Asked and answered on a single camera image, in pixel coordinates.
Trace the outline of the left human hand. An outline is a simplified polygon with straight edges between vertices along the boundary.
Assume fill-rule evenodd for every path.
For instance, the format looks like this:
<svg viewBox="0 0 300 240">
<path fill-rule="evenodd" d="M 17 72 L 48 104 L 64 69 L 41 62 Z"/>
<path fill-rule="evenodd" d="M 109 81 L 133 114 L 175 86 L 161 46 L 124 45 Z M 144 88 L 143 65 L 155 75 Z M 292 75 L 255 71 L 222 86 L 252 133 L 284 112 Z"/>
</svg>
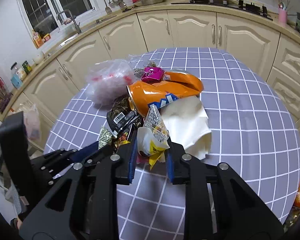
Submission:
<svg viewBox="0 0 300 240">
<path fill-rule="evenodd" d="M 12 227 L 12 229 L 15 231 L 15 232 L 19 232 L 19 229 L 20 227 L 22 226 L 22 221 L 16 217 L 16 218 L 13 218 L 11 221 L 10 221 L 10 226 Z"/>
</svg>

